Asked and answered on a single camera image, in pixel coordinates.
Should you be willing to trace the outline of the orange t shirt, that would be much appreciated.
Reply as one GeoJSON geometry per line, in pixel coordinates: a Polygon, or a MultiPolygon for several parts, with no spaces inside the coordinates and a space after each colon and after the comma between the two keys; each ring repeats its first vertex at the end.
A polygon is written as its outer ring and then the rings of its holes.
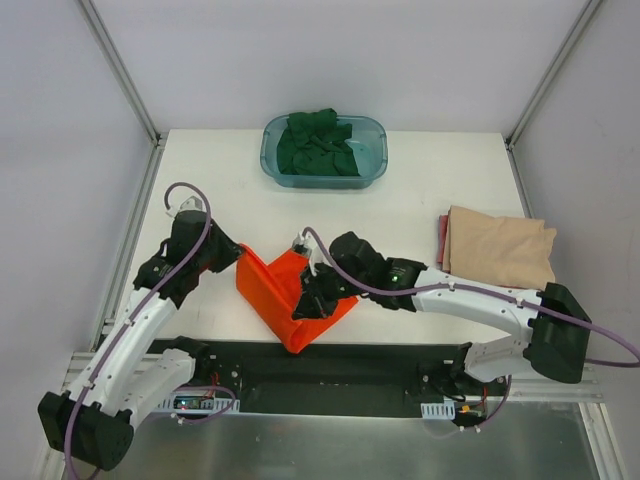
{"type": "Polygon", "coordinates": [[[267,264],[247,245],[241,247],[244,253],[236,263],[236,289],[290,353],[299,354],[358,303],[356,297],[342,299],[327,319],[294,320],[292,314],[301,296],[299,276],[307,259],[289,249],[267,264]]]}

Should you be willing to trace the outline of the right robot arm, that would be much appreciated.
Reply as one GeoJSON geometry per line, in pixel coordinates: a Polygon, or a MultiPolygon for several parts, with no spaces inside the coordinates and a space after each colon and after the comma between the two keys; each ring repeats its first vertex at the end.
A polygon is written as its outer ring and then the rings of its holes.
{"type": "Polygon", "coordinates": [[[327,319],[340,301],[362,297],[388,310],[450,315],[504,332],[494,341],[460,346],[450,382],[461,394],[528,371],[563,384],[582,380],[591,320],[563,285],[536,290],[468,281],[421,262],[384,257],[354,232],[324,247],[304,229],[292,247],[308,261],[295,319],[327,319]]]}

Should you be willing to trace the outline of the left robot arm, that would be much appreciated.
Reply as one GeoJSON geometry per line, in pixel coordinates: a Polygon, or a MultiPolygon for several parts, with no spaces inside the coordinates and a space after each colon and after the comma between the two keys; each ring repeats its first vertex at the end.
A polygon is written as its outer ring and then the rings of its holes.
{"type": "Polygon", "coordinates": [[[48,392],[39,402],[52,449],[112,470],[125,457],[137,427],[171,392],[212,382],[210,348],[184,336],[171,341],[142,374],[136,370],[201,275],[224,271],[243,252],[205,212],[175,215],[170,236],[139,267],[124,311],[89,364],[62,393],[48,392]]]}

